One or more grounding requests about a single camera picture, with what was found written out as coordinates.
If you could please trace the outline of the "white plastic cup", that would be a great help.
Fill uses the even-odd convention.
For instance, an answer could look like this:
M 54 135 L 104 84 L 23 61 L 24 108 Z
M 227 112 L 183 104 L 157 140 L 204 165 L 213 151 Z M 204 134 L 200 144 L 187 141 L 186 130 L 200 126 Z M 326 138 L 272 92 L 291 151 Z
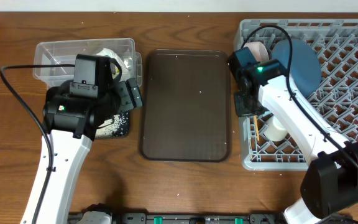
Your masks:
M 264 135 L 270 141 L 282 141 L 288 134 L 288 131 L 283 127 L 276 116 L 270 117 L 266 125 L 267 129 L 264 131 Z

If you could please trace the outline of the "blue plate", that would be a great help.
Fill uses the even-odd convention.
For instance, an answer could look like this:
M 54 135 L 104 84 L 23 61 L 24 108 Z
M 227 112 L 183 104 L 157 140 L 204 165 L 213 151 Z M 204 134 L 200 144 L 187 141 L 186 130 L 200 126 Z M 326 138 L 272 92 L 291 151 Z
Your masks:
M 315 92 L 321 82 L 321 66 L 315 51 L 304 41 L 292 39 L 293 53 L 290 75 L 301 94 L 307 98 Z M 272 59 L 277 59 L 287 67 L 289 59 L 289 43 L 281 40 L 272 50 Z

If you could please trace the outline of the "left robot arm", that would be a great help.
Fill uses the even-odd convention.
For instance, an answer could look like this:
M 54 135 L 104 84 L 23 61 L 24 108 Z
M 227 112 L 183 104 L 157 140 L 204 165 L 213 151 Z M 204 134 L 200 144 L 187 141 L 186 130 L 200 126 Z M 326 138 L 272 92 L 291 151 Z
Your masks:
M 116 114 L 142 106 L 134 78 L 108 56 L 76 56 L 74 76 L 47 90 L 41 157 L 22 223 L 64 223 L 96 132 Z

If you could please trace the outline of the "pink white bowl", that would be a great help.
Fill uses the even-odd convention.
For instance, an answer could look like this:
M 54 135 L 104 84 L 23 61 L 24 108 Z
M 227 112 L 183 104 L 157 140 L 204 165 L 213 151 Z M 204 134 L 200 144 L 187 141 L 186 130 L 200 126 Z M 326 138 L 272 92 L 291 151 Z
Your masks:
M 269 60 L 267 49 L 261 42 L 248 42 L 244 47 L 249 48 L 256 61 L 265 62 Z

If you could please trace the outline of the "white tissue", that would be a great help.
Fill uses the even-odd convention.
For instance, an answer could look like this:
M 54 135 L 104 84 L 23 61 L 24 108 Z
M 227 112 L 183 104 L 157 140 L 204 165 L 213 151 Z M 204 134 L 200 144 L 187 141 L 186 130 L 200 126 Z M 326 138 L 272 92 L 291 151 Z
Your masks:
M 125 80 L 127 80 L 129 78 L 132 78 L 131 72 L 129 70 L 129 60 L 122 59 L 113 50 L 107 49 L 107 48 L 102 49 L 102 51 L 98 52 L 96 55 L 97 56 L 103 56 L 103 57 L 107 56 L 107 57 L 114 58 L 114 59 L 117 60 L 117 62 L 121 66 L 121 70 L 122 70 L 121 81 L 125 81 Z

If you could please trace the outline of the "wooden chopstick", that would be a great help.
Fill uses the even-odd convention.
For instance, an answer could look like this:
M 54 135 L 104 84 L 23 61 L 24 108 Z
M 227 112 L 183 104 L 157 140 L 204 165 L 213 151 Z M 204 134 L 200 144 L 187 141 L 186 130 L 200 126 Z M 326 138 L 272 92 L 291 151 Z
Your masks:
M 256 137 L 257 137 L 257 141 L 259 141 L 260 136 L 259 136 L 259 126 L 258 126 L 258 122 L 257 122 L 257 115 L 254 115 L 253 119 L 254 119 L 255 134 L 256 134 Z

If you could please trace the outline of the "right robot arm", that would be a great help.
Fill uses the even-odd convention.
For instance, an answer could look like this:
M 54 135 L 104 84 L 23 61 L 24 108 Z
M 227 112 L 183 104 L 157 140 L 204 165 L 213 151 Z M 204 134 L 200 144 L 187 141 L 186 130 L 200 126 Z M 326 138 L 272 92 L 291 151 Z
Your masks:
M 233 52 L 227 63 L 238 85 L 237 115 L 271 112 L 306 159 L 301 197 L 285 209 L 284 220 L 343 221 L 339 211 L 358 203 L 358 142 L 333 129 L 305 97 L 321 78 L 314 50 L 279 43 L 268 54 L 256 43 Z

